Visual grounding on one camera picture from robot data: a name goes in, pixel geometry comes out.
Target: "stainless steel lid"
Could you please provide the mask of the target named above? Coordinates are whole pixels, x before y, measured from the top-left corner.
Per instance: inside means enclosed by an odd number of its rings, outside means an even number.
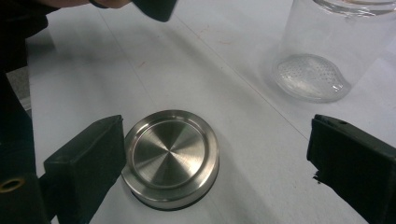
[[[198,116],[165,110],[139,121],[125,138],[122,177],[134,196],[156,209],[176,210],[202,198],[215,182],[215,134]]]

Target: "finger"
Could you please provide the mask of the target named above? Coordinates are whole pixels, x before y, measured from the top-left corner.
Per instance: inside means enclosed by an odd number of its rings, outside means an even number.
[[[111,8],[120,8],[131,3],[130,0],[96,0],[96,2],[102,6]]]

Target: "metal cap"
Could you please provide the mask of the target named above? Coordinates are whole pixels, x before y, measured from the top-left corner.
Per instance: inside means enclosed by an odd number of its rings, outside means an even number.
[[[142,203],[177,210],[201,199],[215,182],[215,134],[198,116],[165,110],[139,121],[125,138],[122,177]]]

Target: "black clamp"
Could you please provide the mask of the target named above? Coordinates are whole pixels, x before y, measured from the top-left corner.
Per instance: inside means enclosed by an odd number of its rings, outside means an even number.
[[[125,163],[121,116],[98,120],[46,159],[40,178],[0,180],[0,223],[88,223]]]
[[[307,159],[318,168],[314,178],[369,223],[396,223],[396,148],[345,121],[316,115]]]
[[[144,14],[156,21],[169,21],[177,0],[131,0]],[[108,8],[95,0],[90,3],[99,8]]]

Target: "white table surface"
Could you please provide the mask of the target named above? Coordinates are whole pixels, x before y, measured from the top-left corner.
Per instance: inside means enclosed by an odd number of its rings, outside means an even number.
[[[217,181],[197,204],[161,212],[121,178],[91,223],[366,223],[306,160],[315,114],[346,120],[396,147],[396,41],[344,99],[309,104],[270,78],[291,0],[180,0],[167,23],[132,4],[49,15],[28,40],[38,175],[43,161],[96,120],[187,110],[219,140]]]

